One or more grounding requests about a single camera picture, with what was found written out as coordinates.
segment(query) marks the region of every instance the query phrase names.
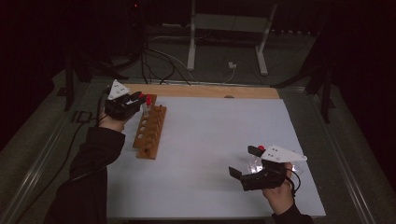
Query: sleeve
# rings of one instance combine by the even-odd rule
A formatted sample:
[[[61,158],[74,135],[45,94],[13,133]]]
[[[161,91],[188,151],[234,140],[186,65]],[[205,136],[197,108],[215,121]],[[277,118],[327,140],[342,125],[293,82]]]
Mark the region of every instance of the sleeve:
[[[57,190],[46,224],[107,223],[106,166],[120,155],[125,135],[106,128],[90,128],[70,166],[70,177]]]
[[[314,224],[312,217],[301,214],[295,203],[288,211],[281,215],[272,214],[272,217],[276,224]]]

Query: floor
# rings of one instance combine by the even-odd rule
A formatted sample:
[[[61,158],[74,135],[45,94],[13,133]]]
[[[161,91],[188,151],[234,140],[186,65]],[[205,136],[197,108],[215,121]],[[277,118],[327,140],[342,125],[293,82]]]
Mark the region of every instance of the floor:
[[[296,75],[315,37],[310,35],[270,34],[264,49],[264,58],[269,68],[268,76],[261,76],[255,58],[254,45],[257,36],[248,39],[241,34],[230,38],[224,34],[203,33],[197,39],[194,71],[187,71],[189,39],[185,36],[151,36],[149,49],[144,57],[145,76],[142,77],[138,62],[120,71],[130,83],[158,84],[172,74],[163,84],[193,85],[248,85],[268,87]],[[167,62],[166,56],[173,64]],[[236,68],[228,67],[229,62]],[[2,218],[22,214],[22,209],[34,202],[23,214],[19,223],[41,223],[57,187],[67,178],[66,166],[59,176],[41,195],[42,190],[54,176],[54,172],[66,156],[66,151],[78,127],[74,120],[75,111],[94,113],[98,93],[111,83],[111,77],[95,74],[91,83],[76,85],[76,100],[68,112],[64,112],[65,99],[57,96],[64,87],[64,71],[54,78],[55,90],[41,104],[21,129],[15,134],[0,154],[0,211]],[[320,92],[307,95],[304,86],[308,79],[299,80],[284,89],[279,95],[290,111],[299,141],[312,158],[309,165],[317,183],[326,217],[318,217],[316,223],[396,223],[396,195],[386,178],[379,171],[370,148],[356,122],[347,110],[336,86],[332,86],[331,123],[326,124],[318,113]],[[77,145],[84,139],[88,126],[83,126],[71,146],[70,158],[77,153]],[[46,163],[39,164],[41,156]],[[34,178],[26,178],[36,172]],[[271,218],[264,218],[272,223]],[[126,223],[126,220],[109,220],[109,223]],[[132,223],[184,223],[191,221],[135,220]],[[195,223],[222,223],[225,221],[199,220]],[[227,223],[262,223],[262,220],[228,220]]]

